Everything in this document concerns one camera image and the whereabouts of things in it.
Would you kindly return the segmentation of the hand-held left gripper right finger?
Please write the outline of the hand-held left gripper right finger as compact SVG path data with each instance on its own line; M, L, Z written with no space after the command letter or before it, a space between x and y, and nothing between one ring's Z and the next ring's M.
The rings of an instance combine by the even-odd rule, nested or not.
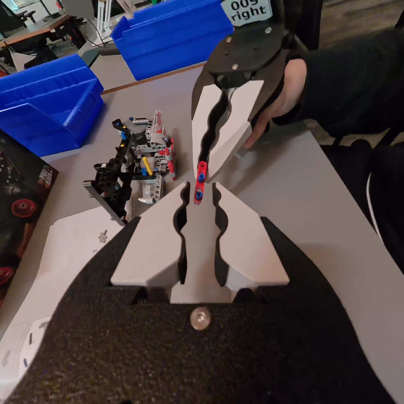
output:
M215 278L221 287L257 289L284 286L290 281L260 217L218 182L213 183Z

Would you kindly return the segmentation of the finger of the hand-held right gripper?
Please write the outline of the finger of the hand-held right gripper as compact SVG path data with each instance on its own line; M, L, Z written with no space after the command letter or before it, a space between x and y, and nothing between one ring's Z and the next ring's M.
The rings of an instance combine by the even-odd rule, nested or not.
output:
M250 80L238 88L225 91L227 107L219 118L226 115L226 119L218 130L213 131L216 136L209 148L206 173L208 183L213 181L225 163L251 134L249 117L263 84L263 80Z
M194 175L198 176L198 165L208 162L209 154L217 137L216 129L228 108L228 97L216 85L202 88L199 101L192 118L192 153Z

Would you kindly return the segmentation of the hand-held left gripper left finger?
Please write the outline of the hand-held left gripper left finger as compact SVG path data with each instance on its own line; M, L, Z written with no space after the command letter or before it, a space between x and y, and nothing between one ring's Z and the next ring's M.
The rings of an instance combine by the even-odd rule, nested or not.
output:
M110 282L116 286L172 288L187 273L185 237L190 183L181 183L135 219L136 227Z

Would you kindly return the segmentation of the red beam with blue pins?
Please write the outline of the red beam with blue pins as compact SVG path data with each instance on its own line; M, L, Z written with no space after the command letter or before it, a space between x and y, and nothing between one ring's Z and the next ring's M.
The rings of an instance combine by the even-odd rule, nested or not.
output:
M200 205L203 196L206 182L206 173L208 165L205 161L200 161L197 166L197 172L195 177L195 189L194 189L194 204Z

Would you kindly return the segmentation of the toy brick vehicle model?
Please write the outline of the toy brick vehicle model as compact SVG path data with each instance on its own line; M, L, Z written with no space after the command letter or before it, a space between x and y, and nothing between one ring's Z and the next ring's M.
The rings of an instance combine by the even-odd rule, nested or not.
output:
M152 119L115 119L112 127L120 135L116 155L95 164L95 179L84 181L83 186L111 220L124 226L130 220L127 205L131 204L132 182L141 186L139 201L154 205L163 198L165 179L176 180L174 139L167 133L158 109Z

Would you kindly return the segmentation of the grey desk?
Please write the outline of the grey desk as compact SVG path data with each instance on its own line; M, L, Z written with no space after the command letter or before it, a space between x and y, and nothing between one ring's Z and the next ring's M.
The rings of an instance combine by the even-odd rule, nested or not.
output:
M1 307L1 337L24 304L40 268L49 228L98 206L83 180L114 155L116 119L162 112L177 141L177 180L194 187L191 93L201 67L183 69L103 92L105 106L89 143L45 156L59 171L20 267ZM275 128L269 144L234 158L215 178L268 217L322 271L355 327L369 362L403 403L403 274L304 124Z
M205 61L196 63L184 68L175 69L166 73L154 75L148 78L137 80L134 78L128 65L121 55L99 55L92 62L89 69L94 73L102 84L103 94L114 93L116 91L154 81L160 78L169 77L174 74L187 72L193 69L204 67Z

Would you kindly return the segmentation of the person's right hand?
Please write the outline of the person's right hand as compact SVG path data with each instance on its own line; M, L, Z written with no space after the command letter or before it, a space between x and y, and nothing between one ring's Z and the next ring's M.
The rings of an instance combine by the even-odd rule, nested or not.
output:
M244 148L251 148L264 134L267 124L289 112L298 104L303 93L307 75L306 62L302 58L290 60L284 72L284 86L280 95L263 110L252 129L251 135L244 143Z

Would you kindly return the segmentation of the white instruction booklet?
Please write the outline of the white instruction booklet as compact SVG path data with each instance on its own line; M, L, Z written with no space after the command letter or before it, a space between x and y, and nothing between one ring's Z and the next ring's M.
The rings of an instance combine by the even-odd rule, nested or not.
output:
M30 366L74 278L121 229L101 207L60 219L50 227L38 273L1 339L1 403Z

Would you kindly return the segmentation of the blue storage bin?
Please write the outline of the blue storage bin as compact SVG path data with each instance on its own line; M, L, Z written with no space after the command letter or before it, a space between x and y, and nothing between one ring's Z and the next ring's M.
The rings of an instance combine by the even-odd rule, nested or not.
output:
M233 33L216 0L171 0L122 17L111 38L136 81L206 61Z
M104 101L104 88L72 54L0 80L0 126L39 157L83 146Z

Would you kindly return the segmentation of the white metal stand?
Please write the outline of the white metal stand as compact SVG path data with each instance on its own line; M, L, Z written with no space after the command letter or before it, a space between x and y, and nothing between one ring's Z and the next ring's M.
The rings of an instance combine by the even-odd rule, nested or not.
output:
M95 17L96 44L112 41L111 33L122 17L122 9L114 0L92 1Z

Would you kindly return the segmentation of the black toy set box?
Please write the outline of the black toy set box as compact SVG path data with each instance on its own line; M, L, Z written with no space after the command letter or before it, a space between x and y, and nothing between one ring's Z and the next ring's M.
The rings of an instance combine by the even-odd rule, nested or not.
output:
M47 202L58 171L0 131L0 305Z

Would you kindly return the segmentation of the person's legs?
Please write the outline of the person's legs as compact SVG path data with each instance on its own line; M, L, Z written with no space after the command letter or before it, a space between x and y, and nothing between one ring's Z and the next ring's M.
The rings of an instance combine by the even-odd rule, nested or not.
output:
M390 255L403 255L403 146L356 139L321 149Z

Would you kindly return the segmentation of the brown wooden table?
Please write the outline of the brown wooden table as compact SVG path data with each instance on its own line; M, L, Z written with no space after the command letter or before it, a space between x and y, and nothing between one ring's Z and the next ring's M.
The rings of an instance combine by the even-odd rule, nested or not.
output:
M19 43L39 35L54 33L58 28L66 25L67 22L73 20L74 18L74 16L63 14L59 18L53 19L52 21L43 22L43 20L41 20L40 22L26 28L18 29L12 32L11 36L8 38L1 39L0 47L5 48L14 43Z

